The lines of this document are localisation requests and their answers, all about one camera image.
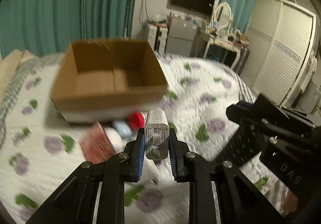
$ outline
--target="storage box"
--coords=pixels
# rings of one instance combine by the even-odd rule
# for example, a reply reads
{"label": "storage box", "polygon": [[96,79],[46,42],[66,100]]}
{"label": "storage box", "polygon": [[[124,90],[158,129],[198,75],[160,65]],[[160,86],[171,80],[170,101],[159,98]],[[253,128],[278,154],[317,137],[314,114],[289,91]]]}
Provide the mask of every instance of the storage box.
{"label": "storage box", "polygon": [[148,41],[71,43],[51,90],[68,122],[108,121],[158,108],[167,81]]}

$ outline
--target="gray mini fridge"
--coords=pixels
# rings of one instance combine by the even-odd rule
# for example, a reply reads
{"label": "gray mini fridge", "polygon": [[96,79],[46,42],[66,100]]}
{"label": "gray mini fridge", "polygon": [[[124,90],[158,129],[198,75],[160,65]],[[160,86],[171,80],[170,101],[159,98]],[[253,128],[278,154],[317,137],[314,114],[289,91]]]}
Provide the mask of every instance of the gray mini fridge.
{"label": "gray mini fridge", "polygon": [[193,21],[173,18],[166,44],[166,53],[189,57],[196,34],[197,25]]}

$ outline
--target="white charger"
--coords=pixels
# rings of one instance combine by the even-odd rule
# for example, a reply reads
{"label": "white charger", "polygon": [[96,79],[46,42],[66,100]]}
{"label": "white charger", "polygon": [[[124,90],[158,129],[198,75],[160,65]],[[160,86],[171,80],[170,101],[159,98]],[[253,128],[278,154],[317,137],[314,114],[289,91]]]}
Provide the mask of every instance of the white charger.
{"label": "white charger", "polygon": [[150,160],[168,157],[170,128],[163,110],[149,111],[145,124],[145,154]]}

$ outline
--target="brown box on table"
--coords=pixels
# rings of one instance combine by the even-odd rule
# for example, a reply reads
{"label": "brown box on table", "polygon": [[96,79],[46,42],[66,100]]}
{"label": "brown box on table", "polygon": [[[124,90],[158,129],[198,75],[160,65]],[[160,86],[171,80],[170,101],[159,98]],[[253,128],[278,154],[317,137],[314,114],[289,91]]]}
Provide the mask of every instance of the brown box on table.
{"label": "brown box on table", "polygon": [[68,122],[108,121],[157,109],[167,81],[147,41],[71,43],[51,90]]}

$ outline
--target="red package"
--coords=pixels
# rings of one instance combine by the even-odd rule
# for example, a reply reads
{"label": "red package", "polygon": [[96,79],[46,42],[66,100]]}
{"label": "red package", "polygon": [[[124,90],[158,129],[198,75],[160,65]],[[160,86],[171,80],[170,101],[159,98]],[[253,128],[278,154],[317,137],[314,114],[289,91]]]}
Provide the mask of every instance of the red package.
{"label": "red package", "polygon": [[108,139],[99,122],[96,122],[80,140],[82,153],[87,161],[93,164],[107,161],[116,154],[115,148]]}

